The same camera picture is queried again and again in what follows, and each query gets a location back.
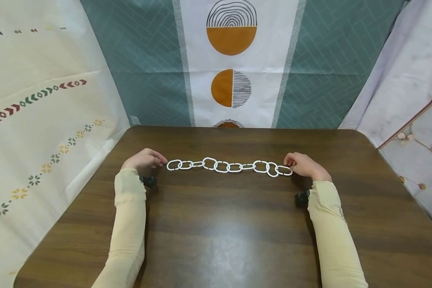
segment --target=chain link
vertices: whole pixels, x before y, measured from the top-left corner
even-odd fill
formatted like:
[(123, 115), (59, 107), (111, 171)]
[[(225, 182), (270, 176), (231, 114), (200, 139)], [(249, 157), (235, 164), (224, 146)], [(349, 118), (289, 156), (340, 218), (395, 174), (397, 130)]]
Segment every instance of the chain link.
[[(210, 164), (207, 166), (206, 161), (207, 160), (211, 160), (214, 162), (213, 166), (211, 166)], [(171, 163), (178, 163), (176, 168), (171, 168), (170, 164)], [(183, 167), (184, 164), (188, 163), (189, 166), (188, 167)], [(265, 170), (258, 170), (258, 168), (256, 167), (256, 164), (262, 163), (265, 166)], [(219, 164), (225, 164), (226, 165), (226, 169), (222, 169), (219, 170), (218, 166)], [(233, 166), (238, 166), (238, 169), (236, 170), (232, 170), (231, 167)], [(240, 164), (240, 163), (228, 163), (226, 161), (218, 161), (215, 158), (211, 158), (211, 157), (205, 157), (202, 161), (183, 161), (183, 160), (171, 160), (168, 162), (168, 164), (166, 165), (166, 169), (170, 170), (170, 171), (174, 171), (174, 170), (189, 170), (191, 168), (197, 168), (197, 167), (203, 167), (207, 170), (213, 170), (216, 171), (218, 173), (238, 173), (238, 172), (242, 172), (243, 170), (254, 170), (257, 173), (264, 173), (267, 174), (268, 176), (275, 178), (279, 175), (283, 175), (283, 176), (290, 176), (293, 174), (293, 171), (290, 170), (289, 167), (287, 166), (281, 166), (281, 165), (277, 165), (276, 163), (273, 162), (267, 162), (267, 161), (263, 161), (263, 160), (256, 160), (251, 164)], [(270, 168), (274, 168), (274, 174), (270, 173)], [(287, 173), (283, 173), (280, 172), (280, 168), (283, 169), (287, 169), (288, 172)]]

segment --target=long sleeve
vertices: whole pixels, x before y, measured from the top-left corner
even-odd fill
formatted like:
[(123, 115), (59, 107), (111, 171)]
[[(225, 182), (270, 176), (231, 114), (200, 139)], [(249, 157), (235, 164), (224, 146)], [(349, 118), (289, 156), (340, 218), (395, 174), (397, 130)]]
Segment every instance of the long sleeve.
[(116, 215), (109, 257), (92, 288), (130, 288), (144, 260), (146, 189), (135, 169), (115, 177)]
[(367, 288), (341, 200), (332, 182), (314, 181), (307, 210), (314, 225), (323, 288)]

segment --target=white ring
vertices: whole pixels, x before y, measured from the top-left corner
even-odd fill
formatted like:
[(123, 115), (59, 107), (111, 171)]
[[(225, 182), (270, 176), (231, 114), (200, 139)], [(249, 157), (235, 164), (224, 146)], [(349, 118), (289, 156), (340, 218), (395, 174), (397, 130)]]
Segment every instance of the white ring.
[(203, 160), (202, 160), (202, 162), (203, 162), (203, 167), (205, 168), (205, 169), (208, 169), (208, 170), (214, 170), (214, 168), (208, 168), (206, 165), (205, 165), (205, 161), (206, 160), (213, 160), (213, 161), (215, 161), (215, 163), (217, 162), (217, 160), (215, 159), (215, 158), (211, 158), (211, 157), (205, 157), (205, 158), (203, 158)]
[(170, 164), (171, 164), (171, 163), (174, 163), (174, 162), (182, 163), (182, 161), (179, 160), (179, 159), (168, 161), (168, 164), (166, 165), (166, 169), (168, 169), (168, 170), (170, 170), (170, 171), (179, 170), (179, 168), (174, 168), (174, 169), (171, 169), (171, 168), (170, 168)]
[[(256, 169), (256, 163), (264, 163), (266, 165), (266, 170), (265, 171), (260, 171), (260, 170)], [(253, 162), (253, 170), (255, 172), (258, 172), (258, 173), (267, 173), (267, 171), (269, 170), (269, 168), (270, 168), (270, 165), (266, 161), (256, 160), (256, 161)]]
[(226, 164), (227, 166), (229, 166), (229, 163), (226, 162), (226, 161), (216, 161), (215, 165), (213, 166), (213, 167), (214, 167), (214, 170), (215, 170), (216, 172), (219, 172), (219, 173), (227, 173), (227, 172), (228, 172), (227, 167), (226, 167), (226, 170), (218, 170), (218, 169), (217, 169), (219, 163), (223, 163), (223, 164)]
[(203, 161), (192, 162), (191, 166), (192, 166), (192, 168), (193, 167), (202, 167), (203, 166)]
[[(230, 169), (230, 166), (231, 165), (238, 165), (238, 170), (231, 170)], [(240, 163), (231, 163), (231, 164), (228, 164), (227, 165), (227, 172), (230, 172), (230, 173), (237, 173), (237, 172), (242, 172), (242, 170), (243, 170), (243, 167), (242, 167), (242, 164), (240, 164)]]
[[(184, 163), (190, 163), (190, 164), (189, 164), (189, 167), (182, 167), (182, 165), (183, 165)], [(178, 169), (179, 169), (179, 170), (189, 170), (189, 169), (191, 169), (191, 168), (193, 167), (193, 166), (192, 166), (193, 163), (194, 163), (193, 161), (181, 161), (181, 163), (178, 164)]]
[(242, 164), (242, 170), (251, 170), (253, 169), (254, 165), (253, 164)]
[(268, 162), (268, 164), (269, 164), (269, 170), (267, 170), (267, 175), (268, 176), (271, 176), (272, 178), (275, 178), (275, 177), (277, 177), (277, 176), (279, 176), (280, 174), (276, 171), (276, 174), (271, 174), (270, 173), (270, 166), (271, 166), (271, 164), (274, 164), (275, 166), (274, 166), (274, 170), (275, 170), (275, 168), (277, 167), (277, 164), (276, 163), (273, 163), (273, 162)]
[[(287, 173), (282, 173), (282, 172), (280, 172), (278, 169), (279, 168), (285, 168), (285, 169), (288, 169), (290, 172), (287, 174)], [(275, 167), (275, 171), (277, 172), (277, 173), (279, 173), (280, 175), (283, 175), (283, 176), (290, 176), (290, 175), (292, 175), (293, 174), (293, 171), (289, 168), (289, 167), (287, 167), (287, 166), (281, 166), (281, 165), (277, 165), (276, 167)]]

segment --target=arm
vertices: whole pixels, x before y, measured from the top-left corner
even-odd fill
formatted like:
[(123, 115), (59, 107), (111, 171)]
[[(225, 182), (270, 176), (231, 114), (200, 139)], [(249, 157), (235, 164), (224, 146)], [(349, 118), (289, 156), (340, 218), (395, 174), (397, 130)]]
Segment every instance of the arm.
[(144, 261), (146, 189), (138, 173), (167, 163), (158, 152), (144, 149), (129, 158), (115, 176), (115, 221), (106, 265), (92, 288), (131, 288)]
[(341, 200), (329, 173), (300, 153), (286, 155), (284, 164), (301, 176), (311, 177), (313, 181), (307, 210), (314, 225), (323, 287), (367, 288), (341, 209)]

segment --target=wood grain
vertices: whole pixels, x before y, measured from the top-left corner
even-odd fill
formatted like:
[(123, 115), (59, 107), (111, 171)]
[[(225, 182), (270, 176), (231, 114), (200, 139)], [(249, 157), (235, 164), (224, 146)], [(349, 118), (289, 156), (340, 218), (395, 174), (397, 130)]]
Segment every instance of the wood grain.
[[(15, 287), (86, 288), (115, 216), (113, 180), (143, 148), (168, 158), (281, 164), (302, 152), (331, 173), (370, 287), (432, 288), (432, 222), (368, 140), (349, 130), (134, 127), (19, 271)], [(320, 287), (314, 233), (294, 195), (309, 183), (244, 171), (162, 169), (148, 191), (135, 287)]]

